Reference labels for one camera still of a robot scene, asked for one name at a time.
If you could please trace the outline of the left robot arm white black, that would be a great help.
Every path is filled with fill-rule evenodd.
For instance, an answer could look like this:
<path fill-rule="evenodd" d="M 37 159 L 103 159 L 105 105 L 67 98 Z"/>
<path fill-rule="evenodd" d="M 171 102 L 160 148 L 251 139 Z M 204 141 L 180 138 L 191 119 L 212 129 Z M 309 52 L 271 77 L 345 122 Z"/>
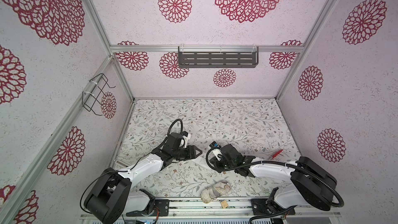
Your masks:
<path fill-rule="evenodd" d="M 107 168 L 84 191 L 80 199 L 83 211 L 94 215 L 103 224 L 113 224 L 122 215 L 160 214 L 155 197 L 145 189 L 131 193 L 132 187 L 174 162 L 194 160 L 203 152 L 188 145 L 188 132 L 170 133 L 164 141 L 138 162 L 122 170 Z"/>

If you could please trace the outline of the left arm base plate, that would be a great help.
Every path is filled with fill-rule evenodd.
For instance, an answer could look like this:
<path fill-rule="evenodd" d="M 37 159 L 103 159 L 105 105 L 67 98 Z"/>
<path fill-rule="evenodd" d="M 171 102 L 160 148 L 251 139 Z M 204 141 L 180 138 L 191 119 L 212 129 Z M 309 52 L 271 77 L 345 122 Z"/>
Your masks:
<path fill-rule="evenodd" d="M 150 200 L 142 211 L 130 211 L 127 217 L 166 217 L 169 215 L 169 200 Z"/>

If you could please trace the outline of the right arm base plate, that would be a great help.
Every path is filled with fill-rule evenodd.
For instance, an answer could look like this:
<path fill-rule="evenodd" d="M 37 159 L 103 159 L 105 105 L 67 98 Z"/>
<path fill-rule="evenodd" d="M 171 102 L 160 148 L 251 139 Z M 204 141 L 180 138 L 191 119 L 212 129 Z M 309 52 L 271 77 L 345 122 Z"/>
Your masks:
<path fill-rule="evenodd" d="M 282 213 L 283 216 L 295 215 L 294 208 L 288 212 L 285 208 L 280 207 L 275 202 L 269 201 L 268 198 L 251 199 L 250 202 L 253 214 L 255 216 L 271 215 L 277 213 Z"/>

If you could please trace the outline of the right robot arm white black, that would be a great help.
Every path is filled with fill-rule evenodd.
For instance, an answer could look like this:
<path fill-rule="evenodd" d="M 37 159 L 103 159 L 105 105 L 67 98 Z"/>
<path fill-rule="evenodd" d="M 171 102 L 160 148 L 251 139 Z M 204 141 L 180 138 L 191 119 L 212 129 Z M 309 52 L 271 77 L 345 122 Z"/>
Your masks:
<path fill-rule="evenodd" d="M 279 162 L 243 155 L 231 144 L 221 147 L 213 143 L 205 160 L 212 170 L 219 173 L 232 171 L 243 177 L 288 182 L 283 189 L 274 188 L 267 199 L 274 212 L 299 205 L 310 205 L 322 211 L 344 206 L 336 190 L 336 178 L 308 157 Z"/>

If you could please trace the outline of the white remote control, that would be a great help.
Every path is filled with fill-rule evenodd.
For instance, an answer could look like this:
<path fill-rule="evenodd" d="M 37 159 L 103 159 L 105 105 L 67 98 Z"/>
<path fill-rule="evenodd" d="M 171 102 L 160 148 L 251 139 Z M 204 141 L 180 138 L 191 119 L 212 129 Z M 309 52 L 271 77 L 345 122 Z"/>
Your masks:
<path fill-rule="evenodd" d="M 197 157 L 196 159 L 193 159 L 193 162 L 201 168 L 212 171 L 212 169 L 207 165 L 206 159 L 203 157 Z"/>

